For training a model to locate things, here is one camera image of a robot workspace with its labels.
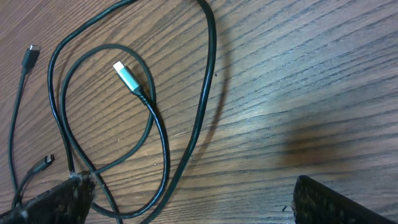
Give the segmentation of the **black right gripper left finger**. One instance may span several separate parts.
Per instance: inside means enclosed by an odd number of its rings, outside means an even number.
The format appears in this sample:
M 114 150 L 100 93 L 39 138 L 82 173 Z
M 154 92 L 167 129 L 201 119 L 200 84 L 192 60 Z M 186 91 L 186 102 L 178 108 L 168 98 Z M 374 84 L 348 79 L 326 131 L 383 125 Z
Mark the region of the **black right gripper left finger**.
M 82 224 L 95 197 L 96 179 L 81 172 L 20 207 L 1 214 L 1 224 Z

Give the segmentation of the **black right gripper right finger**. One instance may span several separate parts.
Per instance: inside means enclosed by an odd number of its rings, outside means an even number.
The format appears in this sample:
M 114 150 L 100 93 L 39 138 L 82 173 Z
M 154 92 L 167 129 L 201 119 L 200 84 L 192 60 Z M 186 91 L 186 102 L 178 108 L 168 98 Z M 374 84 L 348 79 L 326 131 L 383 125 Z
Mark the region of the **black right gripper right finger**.
M 296 181 L 292 210 L 296 224 L 395 224 L 306 175 Z

